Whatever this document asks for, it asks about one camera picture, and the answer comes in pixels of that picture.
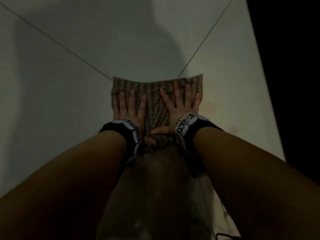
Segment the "striped cloth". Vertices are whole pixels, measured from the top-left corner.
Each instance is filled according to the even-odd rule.
[[[127,98],[127,104],[129,102],[130,90],[133,88],[136,92],[137,109],[140,106],[141,98],[144,94],[147,95],[146,104],[146,120],[145,120],[145,135],[151,137],[155,141],[155,145],[148,145],[147,152],[151,152],[155,149],[162,148],[167,145],[173,144],[173,139],[170,136],[165,135],[151,135],[151,131],[154,128],[169,124],[169,113],[166,109],[166,105],[162,101],[160,95],[160,88],[163,88],[168,94],[171,101],[175,101],[173,85],[174,81],[178,82],[180,92],[182,94],[183,101],[185,100],[185,85],[189,83],[191,85],[192,98],[196,93],[200,93],[202,99],[202,74],[193,76],[191,78],[179,78],[173,80],[156,81],[156,82],[136,82],[121,79],[118,77],[113,78],[113,88],[111,91],[112,102],[117,99],[119,101],[120,92],[124,91]]]

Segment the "hand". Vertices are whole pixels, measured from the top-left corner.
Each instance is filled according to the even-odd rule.
[[[183,105],[180,89],[178,83],[175,81],[173,83],[174,97],[176,99],[176,106],[174,107],[173,102],[170,100],[166,92],[160,88],[160,94],[162,96],[163,102],[165,103],[167,110],[169,111],[169,126],[162,126],[155,128],[151,131],[152,134],[175,134],[174,129],[178,123],[178,120],[185,116],[187,113],[198,113],[200,105],[200,93],[197,93],[194,98],[193,107],[191,107],[191,86],[186,84],[186,100]]]
[[[120,110],[118,106],[118,101],[116,98],[113,100],[113,119],[130,119],[132,120],[136,125],[138,125],[141,134],[143,135],[145,126],[144,126],[144,120],[146,118],[146,105],[147,105],[147,96],[144,94],[141,98],[140,108],[137,113],[136,109],[136,94],[134,89],[131,89],[130,91],[130,97],[129,97],[129,106],[127,107],[127,100],[126,95],[124,92],[120,93]],[[146,144],[153,144],[154,140],[151,139],[148,136],[144,137],[144,142]]]

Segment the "person's left arm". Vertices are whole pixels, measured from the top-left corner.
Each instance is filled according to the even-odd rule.
[[[142,133],[146,102],[137,113],[134,91],[128,108],[122,92],[114,119]],[[0,239],[95,239],[126,148],[120,133],[103,131],[43,165],[0,199]]]

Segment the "bare skin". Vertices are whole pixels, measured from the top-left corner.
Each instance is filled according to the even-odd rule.
[[[185,103],[177,83],[174,88],[177,107],[161,89],[170,123],[154,134],[173,134],[179,118],[198,113],[200,96],[191,107],[190,86]],[[120,106],[113,105],[114,119],[130,118],[143,132],[146,101],[144,96],[136,112],[134,91],[128,106],[122,93]],[[317,184],[270,153],[215,128],[200,129],[193,143],[245,239],[319,238]],[[0,199],[0,239],[95,239],[125,152],[124,137],[105,131],[53,158]]]

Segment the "person's left hand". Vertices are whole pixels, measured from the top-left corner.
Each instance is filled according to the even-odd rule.
[[[135,94],[134,89],[131,89],[131,91],[130,91],[128,107],[127,107],[126,95],[124,92],[120,93],[119,103],[120,103],[120,109],[118,106],[118,101],[114,97],[114,99],[113,99],[113,119],[114,120],[117,120],[117,119],[130,119],[130,120],[132,120],[136,125],[138,125],[140,132],[143,135],[143,132],[145,129],[144,120],[146,118],[147,95],[144,94],[142,96],[138,113],[137,113],[137,109],[136,109],[136,94]],[[146,144],[153,144],[154,140],[148,136],[144,136],[144,142]]]

